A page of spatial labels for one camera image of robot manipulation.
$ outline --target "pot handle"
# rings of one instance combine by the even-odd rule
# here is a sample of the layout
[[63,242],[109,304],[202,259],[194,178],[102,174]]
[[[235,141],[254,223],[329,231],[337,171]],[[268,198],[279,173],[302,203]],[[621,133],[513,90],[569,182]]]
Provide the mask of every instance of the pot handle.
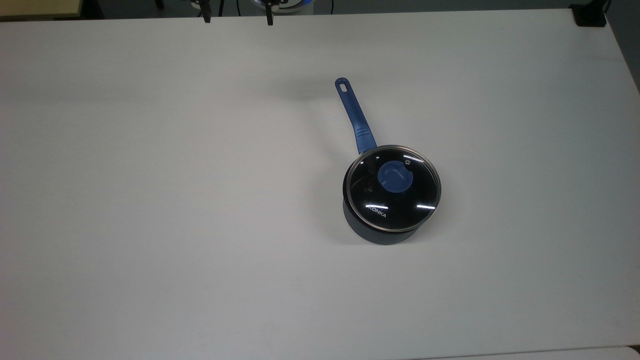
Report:
[[375,148],[377,146],[376,140],[373,138],[371,128],[369,128],[367,119],[365,119],[364,113],[362,113],[362,109],[360,108],[360,104],[358,104],[358,99],[356,99],[356,94],[353,92],[351,84],[349,84],[349,80],[339,78],[335,81],[335,88],[338,90],[340,100],[342,100],[344,109],[347,111],[347,115],[349,115],[349,120],[353,126],[358,152],[361,154]]

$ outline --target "black clamp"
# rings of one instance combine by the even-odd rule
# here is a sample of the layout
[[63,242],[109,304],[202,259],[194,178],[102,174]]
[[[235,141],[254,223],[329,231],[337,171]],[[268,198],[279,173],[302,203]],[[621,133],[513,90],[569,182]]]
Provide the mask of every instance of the black clamp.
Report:
[[[609,2],[606,10],[602,10],[602,7],[606,2]],[[572,4],[569,6],[573,11],[573,19],[575,24],[587,28],[604,28],[607,24],[607,19],[604,13],[609,9],[611,0],[592,0],[587,5]]]
[[204,22],[211,22],[211,6],[209,6],[209,0],[191,0],[192,3],[200,6],[202,12],[202,18]]

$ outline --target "pot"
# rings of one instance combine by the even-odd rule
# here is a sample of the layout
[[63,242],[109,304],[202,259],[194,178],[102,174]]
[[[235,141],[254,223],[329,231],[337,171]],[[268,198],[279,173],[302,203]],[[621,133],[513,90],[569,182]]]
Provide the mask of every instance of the pot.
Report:
[[377,146],[351,84],[335,81],[360,156],[342,183],[347,223],[365,240],[391,245],[408,239],[435,212],[440,177],[431,162],[402,145]]

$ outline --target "pot lid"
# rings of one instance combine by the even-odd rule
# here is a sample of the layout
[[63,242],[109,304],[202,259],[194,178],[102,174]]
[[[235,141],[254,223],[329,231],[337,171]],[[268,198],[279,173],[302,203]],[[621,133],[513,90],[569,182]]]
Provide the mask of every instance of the pot lid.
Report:
[[386,145],[354,161],[345,176],[344,195],[365,224],[395,233],[411,231],[438,206],[440,178],[420,153]]

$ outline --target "white table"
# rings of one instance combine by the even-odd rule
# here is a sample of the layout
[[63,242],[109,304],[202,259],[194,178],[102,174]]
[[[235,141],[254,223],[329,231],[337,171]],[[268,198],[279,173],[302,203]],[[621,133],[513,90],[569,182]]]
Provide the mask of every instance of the white table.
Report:
[[[0,353],[406,359],[640,342],[640,96],[569,10],[0,24]],[[344,220],[425,154],[435,215]]]

